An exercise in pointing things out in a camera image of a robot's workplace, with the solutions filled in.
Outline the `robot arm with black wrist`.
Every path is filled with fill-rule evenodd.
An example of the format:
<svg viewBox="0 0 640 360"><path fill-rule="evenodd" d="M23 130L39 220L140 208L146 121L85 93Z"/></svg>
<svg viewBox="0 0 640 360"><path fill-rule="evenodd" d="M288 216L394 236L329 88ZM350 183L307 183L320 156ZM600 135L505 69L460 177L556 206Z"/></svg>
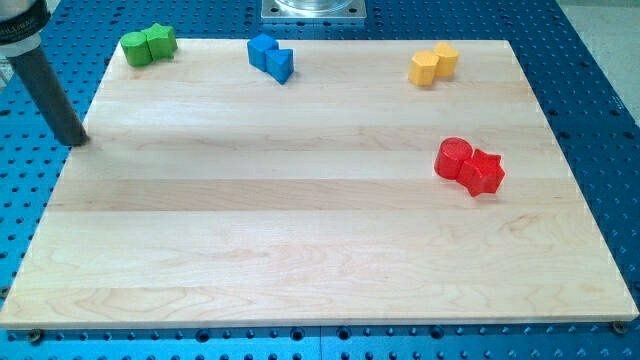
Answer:
<svg viewBox="0 0 640 360"><path fill-rule="evenodd" d="M23 55L41 44L51 13L46 0L1 0L1 56Z"/></svg>

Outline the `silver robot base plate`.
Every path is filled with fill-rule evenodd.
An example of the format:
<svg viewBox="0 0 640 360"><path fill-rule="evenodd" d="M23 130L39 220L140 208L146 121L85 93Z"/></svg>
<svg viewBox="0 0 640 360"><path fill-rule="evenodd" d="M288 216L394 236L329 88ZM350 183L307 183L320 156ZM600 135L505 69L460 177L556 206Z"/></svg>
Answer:
<svg viewBox="0 0 640 360"><path fill-rule="evenodd" d="M261 0L261 18L276 20L363 20L365 0Z"/></svg>

